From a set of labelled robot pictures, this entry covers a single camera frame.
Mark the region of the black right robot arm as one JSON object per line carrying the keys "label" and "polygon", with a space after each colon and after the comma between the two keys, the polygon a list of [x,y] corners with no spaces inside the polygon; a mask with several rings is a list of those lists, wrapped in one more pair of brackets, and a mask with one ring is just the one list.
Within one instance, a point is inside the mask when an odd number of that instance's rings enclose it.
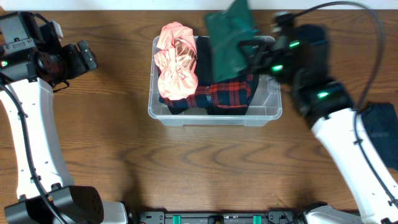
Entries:
{"label": "black right robot arm", "polygon": [[397,182],[377,153],[345,87],[329,74],[324,28],[284,27],[277,40],[238,44],[253,73],[290,87],[297,113],[321,142],[349,187],[359,213],[320,203],[301,214],[304,223],[396,223]]}

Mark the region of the red navy plaid shirt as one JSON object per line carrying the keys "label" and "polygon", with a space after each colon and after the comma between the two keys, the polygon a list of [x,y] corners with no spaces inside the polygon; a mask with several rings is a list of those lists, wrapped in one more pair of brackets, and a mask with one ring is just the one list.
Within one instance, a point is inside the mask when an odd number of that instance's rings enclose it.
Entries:
{"label": "red navy plaid shirt", "polygon": [[181,100],[169,100],[160,96],[159,101],[173,108],[247,108],[258,83],[257,75],[247,75],[209,86],[198,86],[193,95]]}

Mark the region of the black cloth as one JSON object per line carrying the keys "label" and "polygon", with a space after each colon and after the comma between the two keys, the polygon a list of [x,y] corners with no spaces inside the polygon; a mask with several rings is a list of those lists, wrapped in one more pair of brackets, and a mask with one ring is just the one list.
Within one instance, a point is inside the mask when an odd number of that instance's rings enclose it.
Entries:
{"label": "black cloth", "polygon": [[213,83],[213,62],[210,39],[199,36],[197,44],[197,65],[195,73],[198,77],[199,86],[210,86]]}

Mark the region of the black garment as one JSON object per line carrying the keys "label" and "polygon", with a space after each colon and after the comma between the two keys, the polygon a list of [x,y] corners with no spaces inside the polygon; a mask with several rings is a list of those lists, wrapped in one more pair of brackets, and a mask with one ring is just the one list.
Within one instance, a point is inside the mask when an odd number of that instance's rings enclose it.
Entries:
{"label": "black garment", "polygon": [[[172,114],[180,114],[190,108],[173,108],[171,106],[168,106],[170,112]],[[210,106],[206,109],[206,112],[208,115],[245,115],[247,110],[249,107],[247,108],[231,108],[231,109],[224,109],[224,108],[218,108],[215,106]]]}

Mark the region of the dark navy cloth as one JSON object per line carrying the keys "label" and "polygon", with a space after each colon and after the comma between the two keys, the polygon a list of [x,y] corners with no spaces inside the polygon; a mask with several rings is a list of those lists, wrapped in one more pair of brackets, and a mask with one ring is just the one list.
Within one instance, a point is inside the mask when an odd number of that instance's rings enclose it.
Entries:
{"label": "dark navy cloth", "polygon": [[397,170],[397,114],[391,103],[368,103],[361,113],[365,130],[383,163]]}

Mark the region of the pink printed shirt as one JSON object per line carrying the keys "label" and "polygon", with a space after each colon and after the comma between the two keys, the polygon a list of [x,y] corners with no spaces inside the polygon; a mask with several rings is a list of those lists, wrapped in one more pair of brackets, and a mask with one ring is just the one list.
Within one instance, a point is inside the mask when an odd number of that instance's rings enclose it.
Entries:
{"label": "pink printed shirt", "polygon": [[197,45],[193,30],[179,22],[163,26],[154,55],[160,69],[158,89],[161,97],[181,100],[195,93],[198,77]]}

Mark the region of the dark green shirt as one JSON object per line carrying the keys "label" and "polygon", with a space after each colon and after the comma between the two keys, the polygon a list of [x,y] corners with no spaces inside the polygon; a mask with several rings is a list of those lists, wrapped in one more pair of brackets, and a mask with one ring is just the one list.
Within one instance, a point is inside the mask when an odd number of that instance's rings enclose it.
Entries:
{"label": "dark green shirt", "polygon": [[227,10],[205,16],[205,24],[210,38],[213,81],[223,82],[249,74],[246,56],[255,50],[238,45],[244,40],[255,40],[255,23],[247,0],[235,0]]}

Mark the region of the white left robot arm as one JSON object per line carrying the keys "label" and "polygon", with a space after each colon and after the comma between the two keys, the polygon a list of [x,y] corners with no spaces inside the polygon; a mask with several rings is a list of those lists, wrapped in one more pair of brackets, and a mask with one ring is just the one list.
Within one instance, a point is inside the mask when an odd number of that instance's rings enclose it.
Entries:
{"label": "white left robot arm", "polygon": [[98,63],[88,43],[62,45],[55,21],[13,12],[1,17],[1,102],[11,125],[17,167],[17,203],[4,209],[8,223],[129,223],[125,204],[105,202],[78,186],[60,148],[53,115],[56,92]]}

